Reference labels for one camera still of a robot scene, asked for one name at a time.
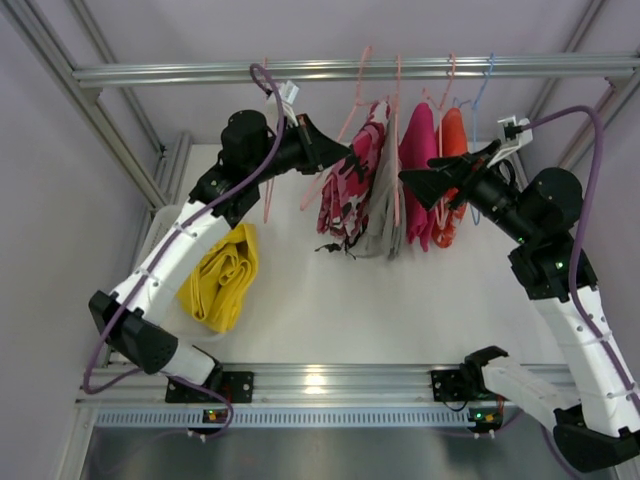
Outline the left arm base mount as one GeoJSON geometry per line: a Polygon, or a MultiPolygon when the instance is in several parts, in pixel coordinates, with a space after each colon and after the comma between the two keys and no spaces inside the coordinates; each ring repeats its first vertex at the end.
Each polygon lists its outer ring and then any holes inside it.
{"type": "MultiPolygon", "coordinates": [[[[251,371],[226,372],[218,369],[207,379],[204,387],[215,391],[232,404],[251,403],[254,389],[254,373],[251,371]]],[[[220,400],[169,378],[165,391],[165,402],[169,404],[204,404],[220,403],[220,400]]]]}

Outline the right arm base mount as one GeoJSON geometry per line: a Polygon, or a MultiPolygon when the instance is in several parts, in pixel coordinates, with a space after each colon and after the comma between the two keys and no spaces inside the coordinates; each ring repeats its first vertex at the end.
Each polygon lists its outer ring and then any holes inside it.
{"type": "Polygon", "coordinates": [[[465,370],[440,369],[430,372],[433,398],[437,402],[465,402],[480,398],[475,379],[465,370]]]}

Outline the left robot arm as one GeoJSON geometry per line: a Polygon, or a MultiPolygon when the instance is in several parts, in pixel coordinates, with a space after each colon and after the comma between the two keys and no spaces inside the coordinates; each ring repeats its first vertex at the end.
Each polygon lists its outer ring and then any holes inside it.
{"type": "Polygon", "coordinates": [[[219,362],[163,328],[169,305],[205,254],[258,202],[261,183],[291,170],[315,175],[351,152],[305,114],[280,131],[258,111],[233,114],[217,162],[198,179],[174,225],[126,280],[91,297],[89,311],[103,341],[148,375],[213,389],[219,362]]]}

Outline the pink patterned trousers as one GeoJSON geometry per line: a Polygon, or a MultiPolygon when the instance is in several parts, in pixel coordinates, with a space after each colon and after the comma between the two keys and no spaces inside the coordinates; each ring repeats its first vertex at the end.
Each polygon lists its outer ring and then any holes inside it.
{"type": "Polygon", "coordinates": [[[317,247],[318,252],[343,252],[354,259],[382,253],[380,236],[369,231],[370,207],[390,115],[388,101],[374,102],[349,145],[349,155],[331,168],[321,190],[316,231],[332,241],[317,247]]]}

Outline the yellow trousers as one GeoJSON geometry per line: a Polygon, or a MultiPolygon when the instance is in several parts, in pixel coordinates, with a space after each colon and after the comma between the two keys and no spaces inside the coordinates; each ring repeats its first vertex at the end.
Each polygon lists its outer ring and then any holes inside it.
{"type": "Polygon", "coordinates": [[[204,255],[177,292],[183,311],[217,334],[234,329],[259,271],[256,227],[242,223],[204,255]]]}

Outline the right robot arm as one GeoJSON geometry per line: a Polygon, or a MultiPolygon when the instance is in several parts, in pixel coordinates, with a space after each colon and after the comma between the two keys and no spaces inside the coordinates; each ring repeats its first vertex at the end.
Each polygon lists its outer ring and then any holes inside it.
{"type": "Polygon", "coordinates": [[[518,189],[488,164],[495,148],[435,158],[428,168],[403,170],[399,178],[424,208],[452,193],[452,207],[470,204],[516,242],[508,256],[511,270],[546,320],[577,393],[563,395],[490,346],[460,364],[463,397],[493,395],[516,404],[582,473],[617,466],[639,454],[638,389],[608,326],[595,272],[570,233],[580,219],[582,186],[571,172],[553,167],[518,189]]]}

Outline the pink wire hanger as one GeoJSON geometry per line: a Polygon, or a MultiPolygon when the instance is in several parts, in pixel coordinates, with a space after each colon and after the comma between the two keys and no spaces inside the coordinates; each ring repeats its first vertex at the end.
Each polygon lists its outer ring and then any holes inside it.
{"type": "MultiPolygon", "coordinates": [[[[277,129],[278,115],[275,100],[269,96],[265,100],[264,110],[268,126],[275,131],[277,129]]],[[[266,224],[269,220],[271,202],[274,191],[274,179],[268,180],[265,183],[265,195],[264,195],[264,208],[263,208],[263,223],[266,224]]]]}

